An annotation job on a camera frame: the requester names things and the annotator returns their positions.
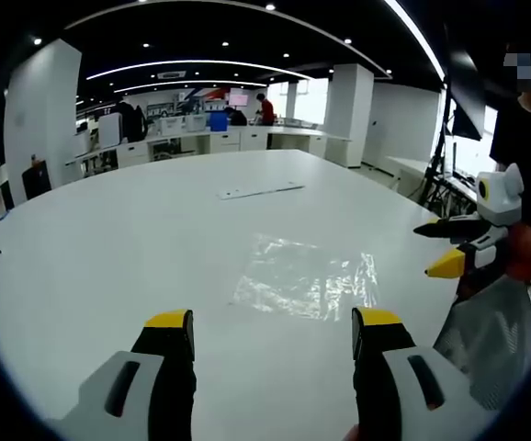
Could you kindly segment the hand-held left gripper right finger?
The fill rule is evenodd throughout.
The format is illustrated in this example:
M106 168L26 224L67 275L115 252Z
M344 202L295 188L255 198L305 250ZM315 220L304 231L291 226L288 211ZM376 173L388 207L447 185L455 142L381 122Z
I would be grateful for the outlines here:
M356 440L471 440L468 379L385 310L352 309Z

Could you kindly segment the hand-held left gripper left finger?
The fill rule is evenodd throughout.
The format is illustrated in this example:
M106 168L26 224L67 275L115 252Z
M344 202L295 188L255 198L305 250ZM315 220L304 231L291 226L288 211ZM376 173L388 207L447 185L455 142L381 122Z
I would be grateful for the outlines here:
M79 387L77 404L50 419L63 440L190 440L197 389L193 311L149 319Z

